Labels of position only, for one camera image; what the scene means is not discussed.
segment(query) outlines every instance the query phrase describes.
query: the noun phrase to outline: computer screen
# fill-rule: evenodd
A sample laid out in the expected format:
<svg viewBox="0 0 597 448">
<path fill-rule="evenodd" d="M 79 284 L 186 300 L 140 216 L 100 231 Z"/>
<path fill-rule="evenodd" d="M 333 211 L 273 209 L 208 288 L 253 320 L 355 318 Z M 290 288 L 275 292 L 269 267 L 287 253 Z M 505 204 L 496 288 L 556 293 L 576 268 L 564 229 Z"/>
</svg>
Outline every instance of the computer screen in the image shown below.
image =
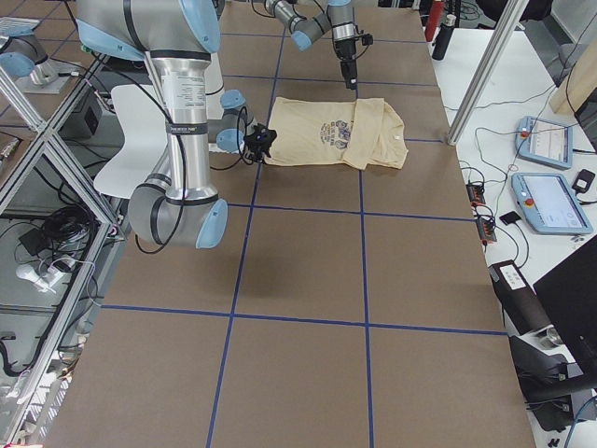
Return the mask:
<svg viewBox="0 0 597 448">
<path fill-rule="evenodd" d="M 597 237 L 545 274 L 534 288 L 580 369 L 597 374 Z"/>
</svg>

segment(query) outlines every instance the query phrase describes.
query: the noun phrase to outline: white power plug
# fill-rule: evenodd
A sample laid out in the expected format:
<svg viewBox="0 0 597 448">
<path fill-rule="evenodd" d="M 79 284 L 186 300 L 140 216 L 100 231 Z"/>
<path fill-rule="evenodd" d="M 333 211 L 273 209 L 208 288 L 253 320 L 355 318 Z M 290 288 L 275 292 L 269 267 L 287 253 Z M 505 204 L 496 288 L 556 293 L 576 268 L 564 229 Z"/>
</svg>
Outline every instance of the white power plug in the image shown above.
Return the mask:
<svg viewBox="0 0 597 448">
<path fill-rule="evenodd" d="M 56 291 L 53 289 L 54 285 L 56 285 L 65 274 L 70 273 L 73 270 L 75 263 L 76 260 L 71 257 L 61 257 L 49 265 L 48 271 L 44 275 L 39 275 L 31 264 L 22 264 L 17 268 L 16 274 L 19 278 L 29 280 L 33 283 L 39 292 L 51 291 L 56 294 Z"/>
</svg>

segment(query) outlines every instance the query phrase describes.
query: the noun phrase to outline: black cylinder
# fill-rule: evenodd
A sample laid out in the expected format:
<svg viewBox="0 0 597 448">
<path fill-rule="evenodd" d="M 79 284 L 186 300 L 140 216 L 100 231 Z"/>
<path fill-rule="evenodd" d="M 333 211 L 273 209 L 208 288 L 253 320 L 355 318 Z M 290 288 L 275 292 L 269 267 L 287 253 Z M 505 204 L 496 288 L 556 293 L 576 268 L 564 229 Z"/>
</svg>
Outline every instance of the black cylinder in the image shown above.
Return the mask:
<svg viewBox="0 0 597 448">
<path fill-rule="evenodd" d="M 445 23 L 442 23 L 439 28 L 439 33 L 437 34 L 435 48 L 433 50 L 433 54 L 431 57 L 436 61 L 441 61 L 444 59 L 446 55 L 446 51 L 448 50 L 448 45 L 450 44 L 451 34 L 454 31 L 454 24 L 453 21 L 449 18 L 446 20 Z"/>
</svg>

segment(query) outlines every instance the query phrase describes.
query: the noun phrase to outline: printed graphic on t-shirt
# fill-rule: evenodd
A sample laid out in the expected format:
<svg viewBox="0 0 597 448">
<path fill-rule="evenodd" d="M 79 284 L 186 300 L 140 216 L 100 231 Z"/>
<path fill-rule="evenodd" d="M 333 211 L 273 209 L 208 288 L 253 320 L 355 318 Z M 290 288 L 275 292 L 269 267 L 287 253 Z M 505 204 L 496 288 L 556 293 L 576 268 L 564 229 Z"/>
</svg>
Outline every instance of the printed graphic on t-shirt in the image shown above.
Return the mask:
<svg viewBox="0 0 597 448">
<path fill-rule="evenodd" d="M 352 121 L 350 124 L 341 119 L 330 121 L 322 125 L 319 136 L 324 144 L 329 144 L 331 147 L 336 147 L 337 149 L 346 149 L 348 142 L 351 140 L 352 128 Z"/>
</svg>

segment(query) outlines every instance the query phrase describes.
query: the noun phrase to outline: metal frame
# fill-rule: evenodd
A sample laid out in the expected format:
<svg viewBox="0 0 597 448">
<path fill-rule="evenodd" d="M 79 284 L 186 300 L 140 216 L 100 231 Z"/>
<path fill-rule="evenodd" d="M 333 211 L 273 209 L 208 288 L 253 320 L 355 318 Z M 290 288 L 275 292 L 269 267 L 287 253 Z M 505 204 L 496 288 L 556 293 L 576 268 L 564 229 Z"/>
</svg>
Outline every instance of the metal frame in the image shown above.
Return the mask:
<svg viewBox="0 0 597 448">
<path fill-rule="evenodd" d="M 86 77 L 89 78 L 92 76 L 100 64 L 100 61 L 93 63 Z M 84 260 L 95 262 L 104 246 L 105 238 L 114 225 L 117 224 L 117 217 L 110 203 L 94 189 L 89 175 L 57 132 L 75 108 L 77 102 L 85 92 L 85 88 L 85 83 L 79 81 L 73 91 L 58 106 L 52 117 L 48 121 L 45 121 L 28 98 L 19 90 L 12 78 L 0 67 L 0 92 L 6 96 L 8 102 L 23 118 L 27 126 L 37 134 L 36 139 L 27 148 L 26 153 L 14 168 L 14 171 L 4 184 L 0 186 L 0 213 L 6 209 L 8 203 L 21 187 L 26 176 L 31 173 L 41 156 L 46 155 L 50 164 L 60 172 L 67 184 L 73 188 L 100 222 Z M 84 263 L 72 279 L 72 285 L 64 300 L 62 309 L 49 331 L 37 362 L 31 368 L 27 384 L 21 392 L 21 395 L 28 397 L 28 399 L 17 406 L 10 424 L 7 428 L 3 428 L 0 433 L 0 441 L 10 442 L 19 433 L 22 420 L 26 415 L 32 397 L 35 395 L 34 392 L 49 367 L 52 354 L 63 337 L 64 329 L 72 318 L 81 291 L 87 285 L 91 274 L 91 265 Z"/>
<path fill-rule="evenodd" d="M 458 112 L 448 132 L 446 142 L 448 145 L 456 145 L 460 139 L 470 116 L 475 111 L 479 98 L 497 65 L 514 28 L 522 17 L 522 12 L 528 5 L 529 0 L 508 0 L 502 17 L 495 27 L 492 39 L 483 53 L 483 57 L 477 67 L 477 71 L 470 81 L 465 98 L 458 107 Z"/>
</svg>

